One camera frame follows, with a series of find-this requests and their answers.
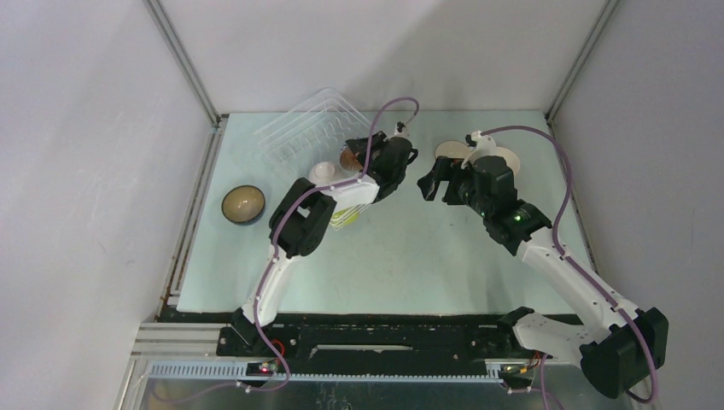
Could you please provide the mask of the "teal blue bowl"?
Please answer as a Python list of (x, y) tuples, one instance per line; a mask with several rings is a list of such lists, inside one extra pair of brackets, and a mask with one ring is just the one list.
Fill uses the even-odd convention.
[(471, 148), (466, 143), (448, 140), (437, 145), (434, 156), (435, 159), (438, 157), (446, 157), (454, 160), (463, 160), (470, 152)]

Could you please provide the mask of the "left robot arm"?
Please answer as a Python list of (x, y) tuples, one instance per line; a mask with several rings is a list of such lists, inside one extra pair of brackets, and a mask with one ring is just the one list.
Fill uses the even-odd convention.
[(377, 132), (346, 141), (340, 164), (352, 175), (337, 176), (335, 166), (323, 162), (291, 185), (269, 221), (266, 268), (231, 321), (241, 349), (253, 356), (266, 352), (270, 333), (264, 327), (277, 316), (289, 280), (287, 270), (318, 248), (329, 227), (344, 226), (395, 192), (417, 155), (406, 125), (399, 122), (391, 136)]

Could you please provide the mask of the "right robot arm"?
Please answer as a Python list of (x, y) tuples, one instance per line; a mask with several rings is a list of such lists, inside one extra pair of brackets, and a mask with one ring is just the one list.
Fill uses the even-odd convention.
[(602, 395), (616, 399), (649, 378), (666, 358), (669, 321), (655, 307), (642, 310), (566, 252), (552, 222), (517, 195), (514, 172), (499, 156), (482, 156), (466, 165), (440, 156), (417, 181), (423, 199), (466, 206), (482, 217), (488, 235), (532, 267), (574, 310), (579, 325), (569, 325), (520, 307), (499, 321), (499, 351), (518, 357), (526, 350), (549, 354), (583, 372)]

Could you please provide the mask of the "orange bowl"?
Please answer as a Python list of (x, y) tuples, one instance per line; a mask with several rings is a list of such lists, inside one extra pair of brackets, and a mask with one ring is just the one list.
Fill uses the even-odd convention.
[(483, 150), (483, 156), (498, 156), (505, 160), (506, 166), (510, 168), (513, 172), (514, 176), (517, 176), (520, 168), (521, 168), (521, 162), (519, 157), (510, 149), (507, 149), (505, 147), (495, 147), (491, 149), (485, 149)]

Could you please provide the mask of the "blue patterned bowl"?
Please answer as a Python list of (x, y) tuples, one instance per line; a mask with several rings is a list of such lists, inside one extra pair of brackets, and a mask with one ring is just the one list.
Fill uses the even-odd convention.
[(364, 165), (359, 162), (357, 156), (347, 145), (342, 147), (339, 156), (339, 164), (343, 170), (352, 173), (358, 173), (364, 168)]

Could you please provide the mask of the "dark bowl beige inside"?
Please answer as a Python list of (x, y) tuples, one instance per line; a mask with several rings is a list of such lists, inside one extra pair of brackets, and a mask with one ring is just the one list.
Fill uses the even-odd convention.
[(266, 197), (263, 191), (250, 184), (231, 189), (221, 202), (223, 216), (232, 224), (240, 226), (255, 223), (265, 211)]

